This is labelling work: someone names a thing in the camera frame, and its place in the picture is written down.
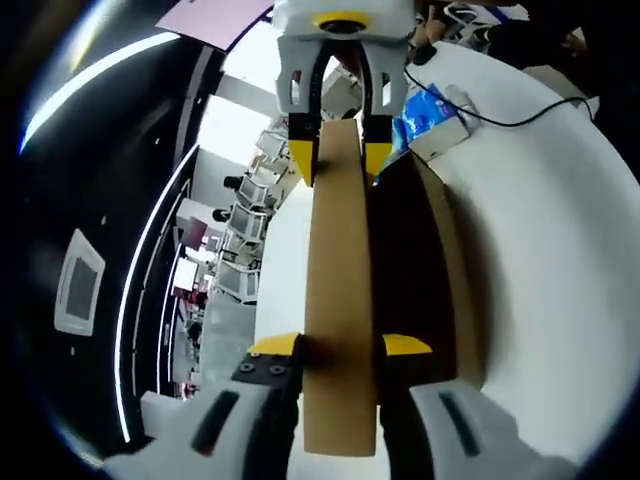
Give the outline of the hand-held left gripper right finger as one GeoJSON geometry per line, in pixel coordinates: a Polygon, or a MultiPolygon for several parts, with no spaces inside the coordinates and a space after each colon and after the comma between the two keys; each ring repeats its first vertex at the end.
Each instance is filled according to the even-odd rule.
{"type": "Polygon", "coordinates": [[[515,419],[459,379],[440,381],[429,345],[382,337],[382,429],[393,479],[574,479],[577,466],[524,442],[515,419]]]}

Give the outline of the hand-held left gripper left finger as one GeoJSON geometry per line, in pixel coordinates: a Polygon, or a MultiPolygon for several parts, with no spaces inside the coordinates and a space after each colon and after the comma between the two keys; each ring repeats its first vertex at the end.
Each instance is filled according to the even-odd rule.
{"type": "Polygon", "coordinates": [[[251,346],[228,379],[183,403],[159,435],[106,461],[109,479],[284,479],[298,424],[304,337],[251,346]]]}

